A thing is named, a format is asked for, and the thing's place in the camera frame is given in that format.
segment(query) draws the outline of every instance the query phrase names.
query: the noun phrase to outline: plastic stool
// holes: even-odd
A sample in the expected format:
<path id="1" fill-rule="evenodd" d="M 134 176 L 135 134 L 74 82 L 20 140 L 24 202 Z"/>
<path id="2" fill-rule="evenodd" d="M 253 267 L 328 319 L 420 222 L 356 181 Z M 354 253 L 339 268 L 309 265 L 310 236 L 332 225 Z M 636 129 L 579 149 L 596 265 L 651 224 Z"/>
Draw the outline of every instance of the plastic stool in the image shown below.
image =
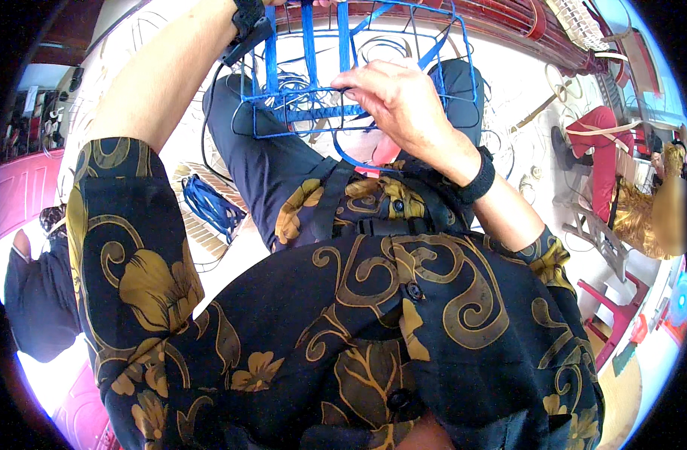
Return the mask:
<path id="1" fill-rule="evenodd" d="M 596 328 L 591 319 L 586 320 L 585 325 L 591 330 L 596 336 L 603 341 L 603 348 L 601 352 L 596 356 L 596 371 L 600 371 L 604 363 L 609 360 L 613 350 L 616 348 L 618 343 L 624 337 L 626 329 L 631 324 L 631 321 L 636 319 L 636 313 L 639 311 L 641 302 L 643 302 L 646 294 L 649 292 L 649 286 L 644 284 L 641 280 L 631 275 L 628 271 L 626 272 L 626 277 L 631 280 L 636 285 L 636 295 L 631 299 L 631 303 L 624 306 L 611 301 L 606 295 L 601 294 L 598 290 L 594 289 L 589 283 L 578 280 L 578 285 L 582 287 L 584 291 L 591 294 L 596 300 L 600 301 L 601 304 L 606 306 L 613 313 L 613 327 L 611 327 L 610 336 L 604 335 L 600 329 Z"/>

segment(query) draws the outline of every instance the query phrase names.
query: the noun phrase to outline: red pants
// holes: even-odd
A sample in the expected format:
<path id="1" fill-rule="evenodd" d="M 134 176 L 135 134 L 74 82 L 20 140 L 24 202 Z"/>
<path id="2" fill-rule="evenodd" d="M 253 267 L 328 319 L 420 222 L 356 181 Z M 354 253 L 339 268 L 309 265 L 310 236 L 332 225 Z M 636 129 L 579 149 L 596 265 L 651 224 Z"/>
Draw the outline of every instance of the red pants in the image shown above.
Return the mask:
<path id="1" fill-rule="evenodd" d="M 618 126 L 616 117 L 606 106 L 599 106 L 590 113 L 575 121 L 566 130 L 591 131 L 584 125 L 590 125 L 601 130 Z M 633 156 L 634 136 L 630 131 L 611 133 L 628 146 L 628 154 Z M 616 144 L 604 135 L 579 136 L 568 133 L 573 144 L 573 154 L 580 158 L 591 147 L 593 151 L 593 211 L 602 221 L 609 221 L 610 201 L 613 188 L 616 187 Z"/>

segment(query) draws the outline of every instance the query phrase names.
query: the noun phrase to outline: shirt button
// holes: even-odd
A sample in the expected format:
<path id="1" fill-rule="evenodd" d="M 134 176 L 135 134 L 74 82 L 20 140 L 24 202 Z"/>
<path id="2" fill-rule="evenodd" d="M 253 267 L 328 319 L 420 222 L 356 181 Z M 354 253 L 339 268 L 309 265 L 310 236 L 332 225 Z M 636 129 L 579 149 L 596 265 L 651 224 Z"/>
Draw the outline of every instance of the shirt button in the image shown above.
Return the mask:
<path id="1" fill-rule="evenodd" d="M 400 411 L 411 403 L 412 397 L 411 391 L 408 389 L 396 389 L 389 395 L 386 406 L 393 412 Z"/>
<path id="2" fill-rule="evenodd" d="M 423 291 L 416 282 L 408 282 L 406 284 L 406 292 L 413 300 L 421 300 L 423 298 Z"/>
<path id="3" fill-rule="evenodd" d="M 404 206 L 403 200 L 401 199 L 395 199 L 393 201 L 393 211 L 395 212 L 403 212 Z"/>

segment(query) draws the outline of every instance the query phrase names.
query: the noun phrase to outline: black pants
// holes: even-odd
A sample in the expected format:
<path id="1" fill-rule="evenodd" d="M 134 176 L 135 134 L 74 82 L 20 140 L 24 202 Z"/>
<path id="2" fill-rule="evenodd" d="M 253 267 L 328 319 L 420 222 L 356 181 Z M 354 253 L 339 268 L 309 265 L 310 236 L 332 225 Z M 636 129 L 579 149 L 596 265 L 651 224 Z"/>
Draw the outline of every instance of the black pants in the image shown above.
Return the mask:
<path id="1" fill-rule="evenodd" d="M 441 65 L 447 95 L 472 99 L 469 64 L 463 60 L 447 60 Z M 437 67 L 431 69 L 429 75 L 434 75 L 436 70 Z M 477 104 L 447 99 L 446 113 L 452 125 L 478 146 L 481 140 L 484 82 L 476 68 L 474 76 Z M 270 245 L 283 203 L 304 180 L 312 178 L 311 174 L 320 169 L 321 164 L 330 167 L 333 164 L 330 160 L 324 160 L 297 136 L 254 139 L 253 108 L 249 103 L 240 105 L 240 82 L 240 75 L 237 74 L 216 81 L 208 127 L 243 201 L 248 205 L 263 242 Z M 246 78 L 245 83 L 246 91 L 250 92 L 250 80 Z M 204 111 L 210 102 L 209 88 L 204 96 Z M 260 110 L 256 115 L 256 128 L 258 135 L 288 131 L 271 113 Z M 413 159 L 404 151 L 399 158 Z"/>

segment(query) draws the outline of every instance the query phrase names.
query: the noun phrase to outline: tiled floor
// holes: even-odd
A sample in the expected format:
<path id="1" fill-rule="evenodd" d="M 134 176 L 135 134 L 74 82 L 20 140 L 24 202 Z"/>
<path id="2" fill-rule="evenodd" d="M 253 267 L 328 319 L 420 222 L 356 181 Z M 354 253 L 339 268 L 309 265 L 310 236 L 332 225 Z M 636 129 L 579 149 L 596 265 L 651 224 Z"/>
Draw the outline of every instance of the tiled floor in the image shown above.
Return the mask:
<path id="1" fill-rule="evenodd" d="M 113 1 L 110 11 L 102 14 L 101 23 L 96 28 L 105 29 L 103 23 L 111 22 L 111 16 L 115 16 L 116 8 L 125 11 L 128 4 L 121 1 Z M 159 28 L 187 8 L 186 2 L 178 0 L 153 0 L 131 18 L 123 22 L 96 48 L 85 61 L 86 75 L 83 84 L 77 91 L 73 105 L 68 109 L 70 123 L 68 143 L 60 173 L 63 192 L 68 192 L 72 185 L 68 167 L 75 164 L 78 150 L 84 143 L 86 128 L 95 116 L 96 104 L 110 86 L 114 76 L 141 46 L 148 42 Z M 460 35 L 451 34 L 458 48 L 465 48 Z M 533 112 L 539 105 L 546 101 L 552 94 L 552 88 L 546 80 L 546 64 L 531 58 L 530 56 L 502 47 L 491 42 L 469 39 L 473 47 L 474 65 L 478 67 L 490 85 L 490 91 L 486 88 L 489 100 L 484 107 L 483 142 L 492 153 L 495 154 L 495 167 L 502 176 L 508 176 L 508 182 L 519 188 L 524 176 L 530 176 L 532 169 L 540 172 L 541 178 L 533 181 L 533 190 L 527 192 L 527 198 L 533 203 L 536 211 L 541 215 L 552 232 L 564 240 L 564 245 L 571 251 L 572 258 L 567 265 L 570 280 L 575 282 L 581 278 L 593 284 L 595 287 L 603 287 L 603 282 L 613 274 L 603 258 L 596 250 L 590 250 L 590 244 L 572 235 L 564 236 L 561 224 L 569 222 L 573 216 L 564 209 L 552 206 L 555 195 L 566 192 L 567 184 L 573 182 L 573 177 L 568 179 L 557 168 L 552 155 L 550 143 L 550 130 L 552 126 L 568 125 L 574 119 L 581 117 L 592 108 L 602 104 L 600 93 L 595 79 L 591 76 L 579 76 L 570 88 L 571 95 L 565 104 L 558 100 L 551 103 L 543 113 L 536 116 L 530 123 L 521 129 L 511 131 L 511 127 Z M 321 44 L 327 48 L 328 43 Z M 302 56 L 302 47 L 298 45 L 278 46 L 278 57 L 286 56 L 295 58 Z M 445 45 L 442 50 L 443 57 L 453 57 L 454 50 L 450 45 Z M 332 49 L 320 55 L 319 67 L 322 84 L 330 81 L 336 75 L 338 67 L 338 52 Z M 397 54 L 387 54 L 381 51 L 376 55 L 386 59 Z M 335 59 L 334 63 L 326 64 L 327 59 Z M 298 68 L 288 67 L 287 70 L 303 70 L 303 62 Z M 180 161 L 201 163 L 200 136 L 203 122 L 201 111 L 201 98 L 205 88 L 210 85 L 213 70 L 204 81 L 201 91 L 195 96 L 182 121 L 176 128 L 171 138 L 160 153 L 160 157 L 168 171 L 172 174 Z M 562 84 L 555 70 L 549 70 L 549 78 L 554 85 Z M 367 136 L 351 135 L 341 139 L 342 146 L 350 154 L 359 160 L 366 159 L 366 153 L 370 154 L 375 142 L 370 139 L 375 136 L 371 133 Z M 330 135 L 323 135 L 314 148 L 324 155 L 333 155 L 335 152 L 330 145 Z M 209 158 L 214 152 L 210 142 L 206 149 Z M 205 263 L 211 260 L 210 255 L 202 247 L 191 244 L 191 252 L 195 262 Z M 220 292 L 228 283 L 268 255 L 268 251 L 261 241 L 258 231 L 252 223 L 246 224 L 238 233 L 238 237 L 221 260 L 209 272 L 201 274 L 206 298 L 196 308 L 201 311 L 215 294 Z M 580 295 L 580 308 L 585 317 L 590 317 L 598 307 L 598 302 L 592 301 L 590 296 Z"/>

